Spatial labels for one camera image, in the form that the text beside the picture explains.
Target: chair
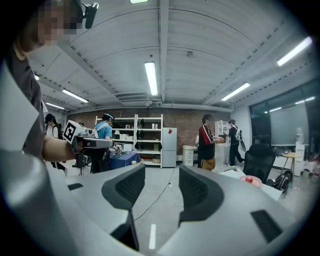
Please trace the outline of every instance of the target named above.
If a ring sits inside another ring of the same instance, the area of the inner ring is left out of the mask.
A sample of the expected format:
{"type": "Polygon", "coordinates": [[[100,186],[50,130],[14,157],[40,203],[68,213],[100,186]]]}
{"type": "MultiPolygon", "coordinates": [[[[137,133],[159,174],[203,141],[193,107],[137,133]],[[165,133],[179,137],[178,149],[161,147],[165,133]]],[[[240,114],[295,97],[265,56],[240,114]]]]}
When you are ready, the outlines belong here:
{"type": "Polygon", "coordinates": [[[243,172],[266,184],[275,159],[276,153],[267,144],[253,144],[245,153],[243,172]]]}

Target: fluorescent light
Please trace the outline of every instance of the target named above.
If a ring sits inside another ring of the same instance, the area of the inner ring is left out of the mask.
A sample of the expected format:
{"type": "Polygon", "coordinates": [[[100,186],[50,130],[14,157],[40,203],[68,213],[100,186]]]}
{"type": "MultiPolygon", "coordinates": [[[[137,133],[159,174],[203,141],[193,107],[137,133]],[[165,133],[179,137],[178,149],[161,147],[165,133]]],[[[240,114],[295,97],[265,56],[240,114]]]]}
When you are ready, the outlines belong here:
{"type": "Polygon", "coordinates": [[[138,3],[143,3],[143,2],[148,2],[149,0],[130,0],[131,4],[138,4],[138,3]]]}
{"type": "Polygon", "coordinates": [[[306,99],[305,99],[305,101],[306,101],[306,102],[309,102],[309,101],[312,101],[312,100],[314,100],[315,98],[316,98],[316,97],[310,97],[310,98],[306,98],[306,99]]]}
{"type": "Polygon", "coordinates": [[[148,77],[151,95],[158,95],[155,63],[153,61],[145,62],[144,67],[146,71],[146,76],[148,77]]]}
{"type": "Polygon", "coordinates": [[[298,102],[296,102],[295,104],[298,105],[298,104],[301,104],[301,103],[304,103],[304,102],[309,102],[309,101],[313,101],[316,97],[310,97],[310,98],[306,98],[305,100],[300,100],[298,102]]]}
{"type": "Polygon", "coordinates": [[[49,103],[49,102],[46,102],[45,104],[47,104],[48,106],[52,106],[52,107],[55,107],[55,108],[61,109],[61,110],[64,110],[64,109],[65,109],[65,108],[64,108],[64,107],[62,107],[62,106],[53,105],[53,104],[51,104],[51,103],[49,103]]]}
{"type": "Polygon", "coordinates": [[[277,111],[277,110],[282,110],[282,107],[277,107],[277,108],[271,109],[269,112],[271,113],[271,112],[277,111]]]}
{"type": "Polygon", "coordinates": [[[250,84],[248,84],[247,82],[240,86],[238,89],[234,90],[233,92],[231,92],[229,95],[225,96],[222,101],[226,101],[227,99],[230,99],[232,96],[235,96],[236,94],[240,93],[241,91],[243,91],[244,89],[248,88],[250,86],[250,84]]]}
{"type": "Polygon", "coordinates": [[[308,45],[312,43],[312,39],[310,36],[308,36],[306,39],[304,39],[299,45],[297,45],[292,51],[290,51],[287,55],[285,55],[283,58],[278,60],[278,65],[282,66],[287,61],[292,59],[294,56],[296,56],[298,53],[300,53],[304,48],[306,48],[308,45]]]}
{"type": "Polygon", "coordinates": [[[298,105],[298,104],[301,104],[301,103],[304,103],[304,102],[305,102],[305,100],[300,100],[300,101],[298,101],[298,102],[296,102],[294,104],[298,105]]]}
{"type": "Polygon", "coordinates": [[[74,97],[74,98],[76,98],[76,99],[78,99],[79,101],[82,101],[82,102],[84,102],[84,103],[88,103],[88,102],[89,102],[89,101],[87,101],[86,99],[81,98],[81,97],[73,94],[72,92],[70,92],[70,91],[68,91],[68,90],[65,90],[65,89],[64,89],[62,92],[65,93],[65,94],[68,94],[69,96],[74,97]]]}

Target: black pants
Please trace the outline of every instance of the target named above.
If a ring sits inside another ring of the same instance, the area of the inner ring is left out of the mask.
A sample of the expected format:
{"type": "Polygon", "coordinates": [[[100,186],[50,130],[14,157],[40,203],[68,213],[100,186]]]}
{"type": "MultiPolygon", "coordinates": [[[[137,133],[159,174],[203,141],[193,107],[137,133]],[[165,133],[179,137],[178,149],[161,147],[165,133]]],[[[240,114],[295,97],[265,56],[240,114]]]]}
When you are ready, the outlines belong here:
{"type": "Polygon", "coordinates": [[[105,159],[92,161],[90,173],[97,174],[110,170],[110,155],[107,153],[105,159]]]}
{"type": "Polygon", "coordinates": [[[234,166],[236,164],[236,158],[238,159],[239,163],[243,162],[241,155],[239,153],[239,143],[230,146],[230,165],[234,166]]]}
{"type": "Polygon", "coordinates": [[[63,170],[63,171],[66,170],[66,167],[64,167],[61,163],[51,162],[51,164],[54,168],[57,168],[58,170],[63,170]]]}
{"type": "Polygon", "coordinates": [[[198,147],[197,151],[198,151],[198,168],[201,168],[202,167],[202,165],[201,165],[202,160],[201,160],[201,153],[199,151],[199,147],[198,147]]]}

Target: mini fridge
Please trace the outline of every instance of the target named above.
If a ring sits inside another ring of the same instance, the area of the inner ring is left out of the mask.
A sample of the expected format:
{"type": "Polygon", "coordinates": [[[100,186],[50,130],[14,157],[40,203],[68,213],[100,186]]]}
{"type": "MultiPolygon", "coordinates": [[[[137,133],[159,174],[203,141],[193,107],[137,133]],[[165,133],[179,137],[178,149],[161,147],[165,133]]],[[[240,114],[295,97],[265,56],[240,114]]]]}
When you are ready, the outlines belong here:
{"type": "Polygon", "coordinates": [[[177,166],[177,128],[162,130],[162,167],[177,166]]]}

